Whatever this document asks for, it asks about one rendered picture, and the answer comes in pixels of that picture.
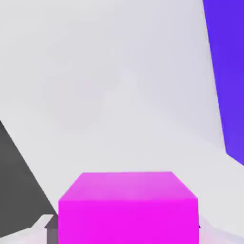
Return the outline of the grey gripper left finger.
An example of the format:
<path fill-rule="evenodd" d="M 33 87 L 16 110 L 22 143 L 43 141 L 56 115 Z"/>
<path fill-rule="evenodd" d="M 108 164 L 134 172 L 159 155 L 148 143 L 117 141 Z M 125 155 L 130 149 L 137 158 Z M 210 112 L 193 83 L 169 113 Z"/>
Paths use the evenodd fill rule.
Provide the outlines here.
<path fill-rule="evenodd" d="M 48 230 L 57 217 L 56 214 L 44 214 L 32 227 L 1 237 L 0 244 L 48 244 Z"/>

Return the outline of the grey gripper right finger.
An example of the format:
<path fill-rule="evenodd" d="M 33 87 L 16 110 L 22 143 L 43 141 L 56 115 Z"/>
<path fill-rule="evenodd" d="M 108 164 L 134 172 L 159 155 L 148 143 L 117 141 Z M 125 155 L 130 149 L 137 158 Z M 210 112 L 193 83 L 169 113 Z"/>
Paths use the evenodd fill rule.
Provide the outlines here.
<path fill-rule="evenodd" d="M 244 244 L 244 238 L 215 228 L 199 217 L 199 244 Z"/>

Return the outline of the large blue box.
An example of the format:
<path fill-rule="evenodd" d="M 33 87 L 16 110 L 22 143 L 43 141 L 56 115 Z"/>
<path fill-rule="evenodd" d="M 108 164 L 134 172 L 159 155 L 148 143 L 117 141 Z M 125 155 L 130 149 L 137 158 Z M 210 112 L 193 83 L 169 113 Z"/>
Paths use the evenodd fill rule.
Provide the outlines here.
<path fill-rule="evenodd" d="M 203 0 L 226 153 L 244 165 L 244 0 Z"/>

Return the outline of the small magenta cube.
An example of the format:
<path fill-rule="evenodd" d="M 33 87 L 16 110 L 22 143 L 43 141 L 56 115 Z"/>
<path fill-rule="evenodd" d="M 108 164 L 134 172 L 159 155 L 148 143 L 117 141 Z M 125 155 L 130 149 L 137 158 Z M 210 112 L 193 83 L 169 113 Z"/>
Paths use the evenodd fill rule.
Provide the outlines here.
<path fill-rule="evenodd" d="M 82 173 L 58 202 L 59 244 L 199 244 L 197 197 L 172 172 Z"/>

